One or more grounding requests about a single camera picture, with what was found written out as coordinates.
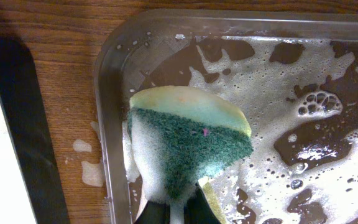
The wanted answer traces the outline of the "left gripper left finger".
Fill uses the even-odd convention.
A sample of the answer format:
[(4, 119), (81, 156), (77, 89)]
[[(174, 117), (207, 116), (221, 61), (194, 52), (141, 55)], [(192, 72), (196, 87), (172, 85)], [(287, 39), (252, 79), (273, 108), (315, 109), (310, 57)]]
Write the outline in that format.
[(134, 224), (169, 224), (170, 206), (148, 201)]

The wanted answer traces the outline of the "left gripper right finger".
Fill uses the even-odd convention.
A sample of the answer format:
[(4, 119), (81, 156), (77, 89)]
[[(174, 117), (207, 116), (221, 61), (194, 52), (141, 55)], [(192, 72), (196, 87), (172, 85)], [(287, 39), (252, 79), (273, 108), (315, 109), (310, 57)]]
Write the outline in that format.
[(184, 207), (185, 224), (221, 224), (207, 202), (200, 186)]

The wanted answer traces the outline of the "green yellow sponge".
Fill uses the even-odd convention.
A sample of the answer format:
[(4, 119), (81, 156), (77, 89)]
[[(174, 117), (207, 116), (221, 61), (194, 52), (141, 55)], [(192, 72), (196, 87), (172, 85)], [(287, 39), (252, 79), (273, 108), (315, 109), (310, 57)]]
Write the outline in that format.
[(253, 153), (251, 128), (234, 104), (189, 86), (142, 90), (129, 100), (127, 127), (145, 197), (187, 200), (203, 177), (215, 177)]

